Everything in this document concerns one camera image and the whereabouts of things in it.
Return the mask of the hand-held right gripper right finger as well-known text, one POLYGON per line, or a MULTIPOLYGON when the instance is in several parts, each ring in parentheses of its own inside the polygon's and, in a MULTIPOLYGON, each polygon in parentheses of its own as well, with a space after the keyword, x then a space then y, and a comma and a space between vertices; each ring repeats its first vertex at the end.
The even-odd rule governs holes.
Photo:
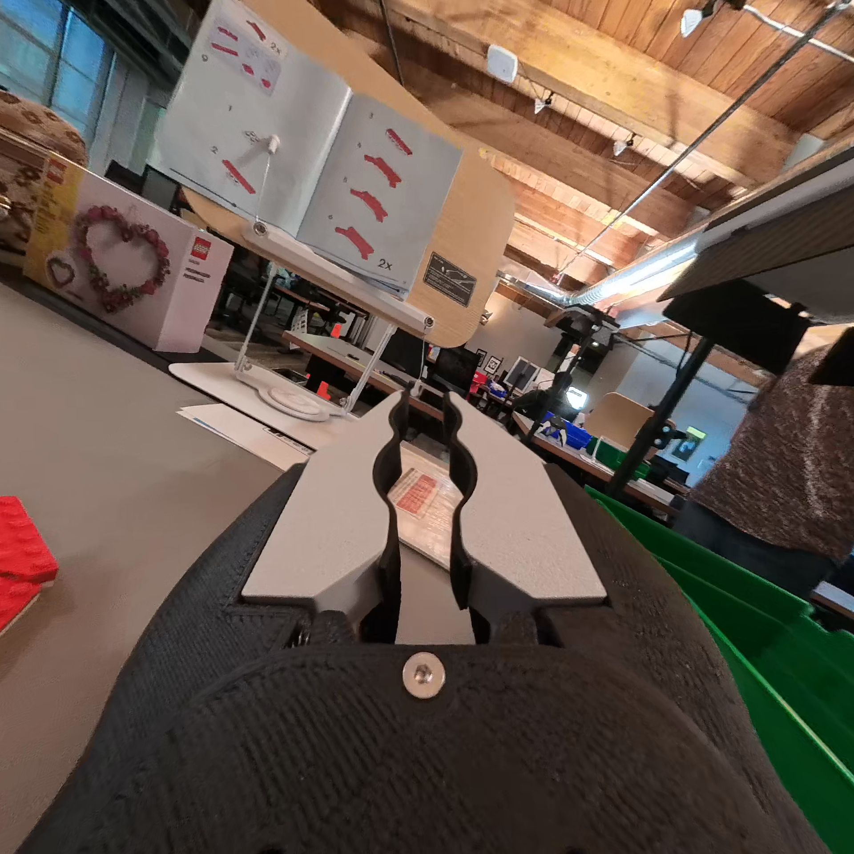
POLYGON ((449 476, 461 494, 450 552, 458 606, 603 604, 604 584, 543 461, 455 392, 444 397, 443 420, 449 476))

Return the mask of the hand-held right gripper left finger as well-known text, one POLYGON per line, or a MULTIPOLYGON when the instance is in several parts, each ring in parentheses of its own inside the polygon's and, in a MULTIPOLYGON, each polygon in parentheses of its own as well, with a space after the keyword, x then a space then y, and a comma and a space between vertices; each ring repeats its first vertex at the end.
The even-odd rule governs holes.
POLYGON ((383 454, 400 469, 408 392, 395 392, 312 455, 244 583, 251 603, 368 613, 382 600, 379 565, 392 533, 383 454))

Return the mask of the lego instruction booklet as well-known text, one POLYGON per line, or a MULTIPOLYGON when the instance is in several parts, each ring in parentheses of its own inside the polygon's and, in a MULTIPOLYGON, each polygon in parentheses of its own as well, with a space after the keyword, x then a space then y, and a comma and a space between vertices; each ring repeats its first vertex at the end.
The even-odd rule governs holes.
POLYGON ((462 151, 355 94, 241 2, 211 2, 153 166, 406 300, 462 151))

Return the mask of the white and yellow lego box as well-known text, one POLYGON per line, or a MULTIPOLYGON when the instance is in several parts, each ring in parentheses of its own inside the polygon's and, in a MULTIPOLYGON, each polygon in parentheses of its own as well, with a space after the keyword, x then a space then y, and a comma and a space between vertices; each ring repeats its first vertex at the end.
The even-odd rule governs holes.
POLYGON ((194 354, 232 253, 208 231, 49 155, 23 273, 155 351, 194 354))

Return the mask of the red lego plate assembly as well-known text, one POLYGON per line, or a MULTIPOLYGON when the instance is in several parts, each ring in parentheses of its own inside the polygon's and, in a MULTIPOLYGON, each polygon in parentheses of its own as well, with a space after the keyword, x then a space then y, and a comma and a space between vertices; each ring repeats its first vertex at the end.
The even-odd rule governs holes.
POLYGON ((58 562, 17 497, 1 497, 1 634, 51 586, 58 562))

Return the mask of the clear plastic parts bag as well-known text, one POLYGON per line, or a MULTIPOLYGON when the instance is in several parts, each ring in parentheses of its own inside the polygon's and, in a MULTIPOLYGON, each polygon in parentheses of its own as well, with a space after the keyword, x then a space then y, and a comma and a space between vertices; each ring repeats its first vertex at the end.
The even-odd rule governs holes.
POLYGON ((389 493, 400 542, 450 571, 452 523, 462 494, 448 464, 411 443, 400 444, 401 476, 389 493))

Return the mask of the blue storage bins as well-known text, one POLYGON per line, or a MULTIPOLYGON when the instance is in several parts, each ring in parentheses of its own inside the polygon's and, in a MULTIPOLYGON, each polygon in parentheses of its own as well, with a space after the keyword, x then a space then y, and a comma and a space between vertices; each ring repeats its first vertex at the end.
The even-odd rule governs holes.
POLYGON ((592 435, 560 416, 548 411, 537 433, 542 439, 561 447, 574 450, 585 449, 592 442, 592 435))

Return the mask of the black rig pole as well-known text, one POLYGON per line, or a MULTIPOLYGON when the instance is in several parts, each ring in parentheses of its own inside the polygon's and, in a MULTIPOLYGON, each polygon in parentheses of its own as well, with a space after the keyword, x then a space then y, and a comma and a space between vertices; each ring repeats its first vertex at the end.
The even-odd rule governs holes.
POLYGON ((626 452, 620 466, 615 470, 611 480, 606 485, 604 495, 617 498, 632 479, 632 475, 644 460, 646 453, 659 438, 664 436, 665 426, 670 415, 684 396, 691 382, 697 375, 714 347, 709 337, 701 337, 696 348, 691 352, 681 369, 668 387, 664 397, 654 409, 653 415, 642 425, 635 436, 635 441, 626 452))

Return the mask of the green plastic bin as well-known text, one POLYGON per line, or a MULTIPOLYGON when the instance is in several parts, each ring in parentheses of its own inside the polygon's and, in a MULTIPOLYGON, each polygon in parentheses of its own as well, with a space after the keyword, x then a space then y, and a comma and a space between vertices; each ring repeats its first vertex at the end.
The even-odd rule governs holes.
POLYGON ((832 852, 853 851, 853 640, 812 605, 586 487, 677 582, 725 657, 786 790, 832 852))

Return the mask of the black box under panel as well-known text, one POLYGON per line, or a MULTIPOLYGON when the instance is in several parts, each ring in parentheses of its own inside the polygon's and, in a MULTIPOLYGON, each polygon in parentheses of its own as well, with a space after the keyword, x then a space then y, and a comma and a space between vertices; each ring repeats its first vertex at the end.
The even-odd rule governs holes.
POLYGON ((781 375, 810 326, 799 304, 784 307, 745 280, 669 298, 663 315, 715 346, 781 375))

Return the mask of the overhead rig panel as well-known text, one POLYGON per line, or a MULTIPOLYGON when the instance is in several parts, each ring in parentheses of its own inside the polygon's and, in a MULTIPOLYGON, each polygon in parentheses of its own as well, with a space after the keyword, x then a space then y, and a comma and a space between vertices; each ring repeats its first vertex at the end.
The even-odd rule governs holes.
POLYGON ((657 302, 735 280, 803 303, 821 321, 852 322, 853 149, 798 164, 711 219, 696 257, 657 302))

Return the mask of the brown floral patterned bag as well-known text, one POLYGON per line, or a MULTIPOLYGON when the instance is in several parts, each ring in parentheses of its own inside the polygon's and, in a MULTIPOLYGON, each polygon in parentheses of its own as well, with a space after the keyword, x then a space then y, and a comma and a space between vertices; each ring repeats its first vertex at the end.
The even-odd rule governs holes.
POLYGON ((1 263, 22 268, 52 155, 88 166, 80 133, 51 109, 1 89, 1 263))

